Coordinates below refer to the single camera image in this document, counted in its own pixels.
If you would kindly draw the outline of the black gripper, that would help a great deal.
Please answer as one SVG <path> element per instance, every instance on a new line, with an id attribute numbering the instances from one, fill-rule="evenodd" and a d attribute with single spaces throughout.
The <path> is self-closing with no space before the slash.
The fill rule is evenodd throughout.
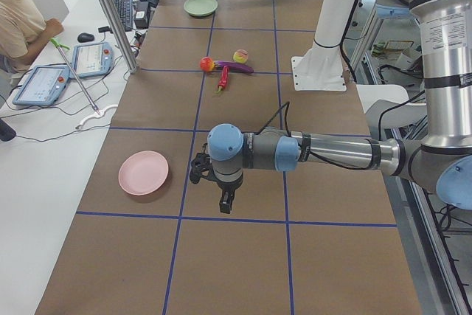
<path id="1" fill-rule="evenodd" d="M 234 181 L 218 180 L 217 185 L 221 189 L 221 199 L 219 201 L 220 212 L 230 214 L 232 211 L 235 191 L 242 185 L 242 178 L 238 178 Z"/>

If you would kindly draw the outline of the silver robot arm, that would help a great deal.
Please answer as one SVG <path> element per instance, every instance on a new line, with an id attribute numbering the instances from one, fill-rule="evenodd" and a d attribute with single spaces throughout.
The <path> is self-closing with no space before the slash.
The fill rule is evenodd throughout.
<path id="1" fill-rule="evenodd" d="M 471 208 L 471 0 L 377 0 L 420 23 L 428 132 L 421 140 L 378 141 L 276 128 L 242 133 L 215 126 L 192 161 L 190 180 L 218 184 L 220 210 L 232 209 L 246 169 L 290 171 L 300 162 L 381 170 L 415 182 L 443 202 Z"/>

